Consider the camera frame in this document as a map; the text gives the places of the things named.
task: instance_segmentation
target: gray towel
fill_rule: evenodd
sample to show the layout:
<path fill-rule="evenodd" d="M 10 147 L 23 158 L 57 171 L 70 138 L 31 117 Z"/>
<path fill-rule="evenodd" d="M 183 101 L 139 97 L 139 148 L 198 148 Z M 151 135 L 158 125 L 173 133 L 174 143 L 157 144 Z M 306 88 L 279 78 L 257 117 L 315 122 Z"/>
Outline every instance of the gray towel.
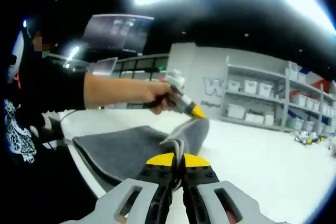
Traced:
<path fill-rule="evenodd" d="M 194 119 L 178 126 L 169 135 L 141 126 L 75 137 L 74 143 L 91 165 L 118 183 L 136 178 L 147 160 L 155 155 L 175 152 L 179 161 L 184 152 L 197 155 L 208 130 L 208 119 Z"/>

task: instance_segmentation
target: hair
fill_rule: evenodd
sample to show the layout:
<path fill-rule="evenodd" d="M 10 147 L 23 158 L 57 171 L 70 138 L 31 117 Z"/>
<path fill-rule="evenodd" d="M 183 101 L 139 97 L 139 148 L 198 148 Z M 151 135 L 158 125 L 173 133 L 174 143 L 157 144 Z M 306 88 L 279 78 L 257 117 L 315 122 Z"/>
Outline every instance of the hair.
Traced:
<path fill-rule="evenodd" d="M 54 25 L 52 19 L 47 15 L 31 15 L 26 19 L 27 32 L 31 39 L 33 39 L 38 32 L 43 37 L 45 44 L 55 44 L 57 27 Z"/>

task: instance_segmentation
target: metal shelf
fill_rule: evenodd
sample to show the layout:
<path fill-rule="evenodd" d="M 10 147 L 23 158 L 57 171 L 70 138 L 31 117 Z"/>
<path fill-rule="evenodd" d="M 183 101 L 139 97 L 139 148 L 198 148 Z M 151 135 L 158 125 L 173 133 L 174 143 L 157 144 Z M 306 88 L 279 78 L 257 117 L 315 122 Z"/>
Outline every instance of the metal shelf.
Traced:
<path fill-rule="evenodd" d="M 265 71 L 262 69 L 257 68 L 250 68 L 250 67 L 244 67 L 244 66 L 237 66 L 237 65 L 228 65 L 229 73 L 233 74 L 239 74 L 243 76 L 249 76 L 249 77 L 259 77 L 261 79 L 265 80 L 283 80 L 286 77 L 279 73 L 273 73 L 270 71 Z"/>
<path fill-rule="evenodd" d="M 280 103 L 280 104 L 284 104 L 285 103 L 284 100 L 276 99 L 276 98 L 273 98 L 273 97 L 262 97 L 262 96 L 257 95 L 257 94 L 244 93 L 244 92 L 235 92 L 235 91 L 230 91 L 228 89 L 225 91 L 225 93 L 227 93 L 227 94 L 233 94 L 233 95 L 241 95 L 243 97 L 255 98 L 255 99 L 260 99 L 260 100 L 265 100 L 265 101 L 270 101 L 270 102 L 276 102 L 276 103 Z"/>
<path fill-rule="evenodd" d="M 247 122 L 243 119 L 229 118 L 229 117 L 226 117 L 226 116 L 222 117 L 222 121 L 223 122 L 228 122 L 228 123 L 234 123 L 234 124 L 241 124 L 241 125 L 245 125 L 245 126 L 252 126 L 252 127 L 262 128 L 262 129 L 268 129 L 268 130 L 275 130 L 275 131 L 280 131 L 281 130 L 280 126 Z"/>
<path fill-rule="evenodd" d="M 302 107 L 302 106 L 299 106 L 299 105 L 297 105 L 297 104 L 295 104 L 295 103 L 291 103 L 291 102 L 290 102 L 290 103 L 289 103 L 289 106 L 290 106 L 290 107 L 293 107 L 293 108 L 297 108 L 297 109 L 305 110 L 305 111 L 314 113 L 314 114 L 316 114 L 316 115 L 319 115 L 319 114 L 320 114 L 319 111 L 312 110 L 312 109 L 309 109 L 309 108 L 306 108 L 306 107 Z"/>
<path fill-rule="evenodd" d="M 290 81 L 290 86 L 295 89 L 305 91 L 307 93 L 314 93 L 314 94 L 321 94 L 322 92 L 323 97 L 326 98 L 326 100 L 330 102 L 336 101 L 335 98 L 331 94 L 325 93 L 324 91 L 321 91 L 320 89 L 315 88 L 311 85 L 308 85 L 306 83 L 302 83 L 296 80 L 289 80 L 289 81 Z"/>
<path fill-rule="evenodd" d="M 333 95 L 325 93 L 323 91 L 323 85 L 321 84 L 319 88 L 315 88 L 313 86 L 310 86 L 306 83 L 301 83 L 296 80 L 290 80 L 289 74 L 279 74 L 279 73 L 274 73 L 270 71 L 265 71 L 262 69 L 256 69 L 256 68 L 250 68 L 246 66 L 237 66 L 237 65 L 230 65 L 229 64 L 229 56 L 226 57 L 226 62 L 225 65 L 223 66 L 223 71 L 225 72 L 225 77 L 224 77 L 224 83 L 223 85 L 226 87 L 226 82 L 227 82 L 227 77 L 229 74 L 236 74 L 239 76 L 245 76 L 245 77 L 254 77 L 256 79 L 261 79 L 261 80 L 267 80 L 267 81 L 272 81 L 275 84 L 274 90 L 275 92 L 278 91 L 279 86 L 283 85 L 284 86 L 284 99 L 276 99 L 276 98 L 271 98 L 271 97 L 262 97 L 256 94 L 249 94 L 249 93 L 243 93 L 243 92 L 234 92 L 225 89 L 223 92 L 223 99 L 222 99 L 222 104 L 221 104 L 221 113 L 222 113 L 222 121 L 225 122 L 230 122 L 230 123 L 237 123 L 237 124 L 242 124 L 242 125 L 248 125 L 248 126 L 254 126 L 254 127 L 259 127 L 263 129 L 271 129 L 271 130 L 279 130 L 279 131 L 285 131 L 285 132 L 292 132 L 292 131 L 297 131 L 295 129 L 291 129 L 286 127 L 286 120 L 288 117 L 288 110 L 289 107 L 291 108 L 297 108 L 301 109 L 304 111 L 311 112 L 315 115 L 318 115 L 318 121 L 317 124 L 322 123 L 322 118 L 327 117 L 330 118 L 331 120 L 336 120 L 336 118 L 333 118 L 332 116 L 324 115 L 322 114 L 322 109 L 320 111 L 314 111 L 312 109 L 308 109 L 306 107 L 299 106 L 297 104 L 291 103 L 289 101 L 289 96 L 290 96 L 290 89 L 294 88 L 300 91 L 305 91 L 307 93 L 312 93 L 315 95 L 319 96 L 319 102 L 321 104 L 324 103 L 324 100 L 327 100 L 328 102 L 335 102 L 336 97 L 333 97 Z M 226 104 L 226 94 L 228 95 L 239 95 L 243 97 L 249 97 L 249 98 L 254 98 L 254 99 L 260 99 L 260 100 L 265 100 L 265 101 L 270 101 L 274 103 L 274 108 L 275 112 L 279 112 L 279 107 L 278 104 L 282 104 L 283 110 L 281 113 L 281 126 L 268 126 L 264 124 L 257 124 L 257 123 L 251 123 L 251 122 L 246 122 L 244 120 L 240 119 L 235 119 L 235 118 L 228 118 L 223 116 L 225 113 L 225 104 Z"/>

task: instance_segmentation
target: yellow plastic part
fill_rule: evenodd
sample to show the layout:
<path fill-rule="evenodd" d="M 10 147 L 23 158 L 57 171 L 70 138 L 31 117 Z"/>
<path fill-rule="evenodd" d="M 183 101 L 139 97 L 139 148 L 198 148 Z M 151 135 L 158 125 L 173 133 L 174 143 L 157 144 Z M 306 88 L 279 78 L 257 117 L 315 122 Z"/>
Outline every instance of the yellow plastic part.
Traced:
<path fill-rule="evenodd" d="M 185 167 L 203 167 L 210 166 L 210 163 L 202 157 L 184 153 Z"/>
<path fill-rule="evenodd" d="M 163 166 L 172 166 L 174 153 L 161 154 L 155 157 L 152 157 L 147 161 L 147 165 L 163 165 Z"/>
<path fill-rule="evenodd" d="M 197 118 L 205 118 L 205 114 L 203 113 L 203 111 L 201 110 L 200 106 L 196 105 L 193 108 L 193 111 L 191 112 L 191 114 Z"/>

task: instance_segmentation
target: shelving unit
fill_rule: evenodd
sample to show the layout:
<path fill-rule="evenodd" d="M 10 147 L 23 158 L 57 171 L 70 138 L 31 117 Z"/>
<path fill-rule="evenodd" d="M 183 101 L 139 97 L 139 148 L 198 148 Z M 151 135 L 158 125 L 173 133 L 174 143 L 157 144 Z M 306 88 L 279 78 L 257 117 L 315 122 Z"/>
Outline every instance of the shelving unit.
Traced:
<path fill-rule="evenodd" d="M 225 77 L 224 77 L 224 92 L 223 92 L 223 98 L 221 102 L 221 114 L 222 114 L 222 121 L 225 122 L 231 122 L 231 123 L 237 123 L 237 124 L 242 124 L 242 125 L 248 125 L 248 126 L 254 126 L 254 127 L 260 127 L 263 129 L 271 129 L 271 130 L 277 130 L 277 131 L 285 131 L 285 132 L 291 132 L 291 131 L 297 131 L 295 129 L 291 129 L 286 127 L 286 120 L 288 116 L 288 110 L 289 108 L 297 108 L 301 109 L 310 113 L 313 113 L 315 115 L 318 115 L 318 124 L 322 123 L 322 117 L 328 117 L 331 120 L 336 120 L 336 116 L 333 118 L 332 116 L 329 115 L 323 115 L 322 114 L 322 104 L 324 100 L 328 102 L 334 102 L 336 99 L 330 95 L 327 94 L 323 91 L 323 85 L 321 84 L 320 89 L 317 89 L 313 86 L 310 86 L 306 83 L 301 83 L 296 80 L 291 80 L 289 77 L 289 74 L 280 74 L 280 73 L 274 73 L 270 71 L 265 71 L 262 69 L 256 69 L 256 68 L 250 68 L 246 66 L 238 66 L 238 65 L 230 65 L 229 64 L 229 56 L 226 57 L 225 65 L 224 65 L 224 71 L 225 71 Z M 232 92 L 229 91 L 227 87 L 227 79 L 229 74 L 236 74 L 239 76 L 244 76 L 246 78 L 255 78 L 255 79 L 260 79 L 260 80 L 265 80 L 265 81 L 270 81 L 274 83 L 274 95 L 279 94 L 279 86 L 284 87 L 284 93 L 282 94 L 283 99 L 276 99 L 274 97 L 262 97 L 256 94 L 249 94 L 249 93 L 244 93 L 244 92 Z M 313 93 L 315 95 L 319 96 L 319 102 L 321 104 L 320 110 L 317 112 L 313 109 L 309 109 L 306 107 L 299 106 L 297 104 L 291 103 L 290 102 L 290 88 L 298 89 L 301 91 L 306 91 L 308 93 Z M 259 99 L 263 101 L 267 101 L 270 103 L 274 104 L 275 108 L 275 117 L 276 113 L 278 113 L 278 107 L 279 105 L 283 106 L 282 110 L 282 115 L 281 115 L 281 122 L 280 125 L 264 125 L 264 124 L 257 124 L 253 122 L 247 122 L 241 119 L 236 119 L 236 118 L 229 118 L 225 116 L 226 112 L 226 100 L 227 97 L 230 95 L 238 95 L 241 97 L 247 97 L 247 98 L 252 98 L 252 99 Z"/>

